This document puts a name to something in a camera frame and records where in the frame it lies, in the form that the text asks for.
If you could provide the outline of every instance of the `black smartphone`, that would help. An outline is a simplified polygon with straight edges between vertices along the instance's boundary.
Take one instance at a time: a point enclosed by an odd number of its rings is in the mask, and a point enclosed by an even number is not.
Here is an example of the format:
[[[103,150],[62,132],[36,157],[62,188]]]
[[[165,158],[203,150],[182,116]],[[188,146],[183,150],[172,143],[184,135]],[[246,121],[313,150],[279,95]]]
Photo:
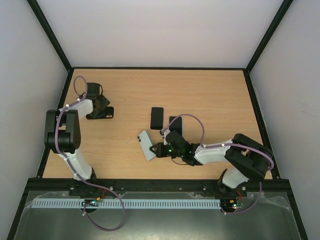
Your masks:
[[[154,106],[151,108],[150,129],[161,130],[164,128],[164,113],[163,107]]]
[[[171,121],[175,119],[175,116],[170,116],[169,117],[169,123],[171,123]],[[178,134],[180,134],[182,136],[182,117],[178,117],[176,120],[174,120],[174,122],[169,126],[169,130],[170,132],[172,131],[176,131]]]

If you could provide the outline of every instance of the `wooden table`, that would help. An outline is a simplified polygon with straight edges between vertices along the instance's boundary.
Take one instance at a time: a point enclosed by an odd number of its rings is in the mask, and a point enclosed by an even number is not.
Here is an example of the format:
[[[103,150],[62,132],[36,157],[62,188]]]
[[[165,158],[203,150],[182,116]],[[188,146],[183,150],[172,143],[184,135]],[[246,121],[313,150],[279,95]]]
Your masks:
[[[242,133],[261,143],[244,74],[240,70],[134,70],[75,69],[73,79],[84,76],[99,83],[114,107],[114,118],[80,120],[81,150],[98,178],[105,179],[218,179],[229,162],[203,166],[177,165],[168,157],[146,161],[137,136],[147,130],[151,141],[162,142],[159,131],[150,130],[153,106],[164,107],[164,124],[169,116],[193,114],[205,127],[204,143],[232,139]],[[85,89],[81,79],[77,90]],[[76,94],[71,82],[65,104]],[[183,136],[199,143],[199,123],[183,118]],[[44,178],[72,178],[72,172],[57,154],[50,152]]]

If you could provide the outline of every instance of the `purple cable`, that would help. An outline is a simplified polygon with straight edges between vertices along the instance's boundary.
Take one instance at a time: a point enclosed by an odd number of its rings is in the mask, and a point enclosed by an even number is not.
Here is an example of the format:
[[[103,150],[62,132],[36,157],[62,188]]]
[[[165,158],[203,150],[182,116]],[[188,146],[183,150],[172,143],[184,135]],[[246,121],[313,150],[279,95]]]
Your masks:
[[[182,116],[189,116],[189,117],[192,117],[194,119],[196,119],[200,125],[201,125],[201,128],[202,128],[202,136],[201,136],[201,139],[200,139],[200,146],[204,149],[214,149],[214,148],[220,148],[220,147],[223,147],[222,144],[217,144],[217,145],[212,145],[212,146],[205,146],[204,145],[204,138],[205,138],[205,127],[203,125],[203,123],[200,121],[199,118],[197,118],[196,116],[192,115],[192,114],[188,114],[188,113],[184,113],[184,114],[180,114],[179,116],[176,116],[169,124],[168,126],[166,126],[165,128],[162,129],[162,131],[166,131],[167,129],[169,129],[170,125],[176,120],[178,119],[179,117],[182,117]],[[224,146],[228,147],[228,146],[233,146],[233,147],[239,147],[239,148],[243,148],[243,149],[247,149],[249,151],[252,151],[252,152],[255,152],[257,154],[260,154],[261,156],[265,157],[269,162],[270,162],[270,167],[267,169],[267,171],[270,171],[274,168],[275,164],[274,164],[274,161],[272,160],[271,157],[269,157],[267,154],[265,154],[264,152],[258,150],[258,149],[255,149],[255,148],[252,148],[252,147],[249,147],[249,146],[246,146],[246,145],[242,145],[242,144],[238,144],[238,143],[225,143]]]
[[[221,211],[222,211],[225,215],[243,214],[243,213],[249,211],[250,209],[252,209],[252,208],[257,204],[257,202],[258,202],[261,194],[262,194],[262,183],[259,182],[259,193],[258,193],[258,196],[256,197],[256,200],[254,201],[254,203],[253,203],[250,207],[248,207],[248,208],[245,209],[245,210],[236,211],[236,212],[226,212],[226,211],[223,210],[222,208],[221,208]]]
[[[120,196],[113,190],[105,187],[105,186],[101,186],[101,185],[97,185],[97,184],[93,184],[93,183],[90,183],[90,182],[87,182],[82,176],[80,176],[80,174],[77,173],[76,169],[74,168],[74,166],[72,165],[72,163],[70,162],[68,156],[60,151],[59,149],[59,144],[58,144],[58,133],[59,133],[59,125],[60,125],[60,122],[61,122],[61,118],[64,114],[65,111],[67,111],[69,108],[77,105],[78,103],[82,102],[83,100],[85,100],[86,96],[87,96],[87,92],[88,92],[88,85],[87,85],[87,81],[86,79],[83,77],[83,76],[77,76],[74,81],[73,81],[73,88],[74,88],[74,91],[75,93],[78,95],[78,97],[80,96],[80,94],[77,92],[76,90],[76,80],[78,78],[81,78],[83,79],[84,81],[84,84],[85,84],[85,92],[83,94],[83,97],[80,98],[79,100],[67,105],[66,107],[62,108],[61,111],[60,111],[60,114],[56,120],[56,126],[55,126],[55,133],[54,133],[54,145],[55,145],[55,149],[56,151],[63,155],[65,158],[66,158],[66,162],[68,163],[68,165],[70,166],[70,168],[72,169],[72,171],[76,174],[76,176],[82,181],[84,182],[85,184],[89,185],[89,186],[92,186],[92,187],[96,187],[96,188],[100,188],[100,189],[105,189],[107,190],[108,192],[112,193],[115,197],[117,197],[121,203],[121,206],[122,206],[122,209],[123,209],[123,217],[122,217],[122,220],[121,222],[119,223],[118,226],[116,226],[115,228],[104,228],[104,227],[101,227],[99,226],[98,224],[96,224],[89,216],[88,214],[86,213],[86,207],[87,207],[87,204],[84,206],[83,208],[83,214],[85,214],[85,216],[89,219],[89,221],[98,229],[102,230],[102,231],[106,231],[106,232],[112,232],[112,231],[115,231],[115,230],[118,230],[120,229],[124,224],[125,224],[125,221],[126,221],[126,209],[125,209],[125,205],[124,205],[124,202],[121,200]]]

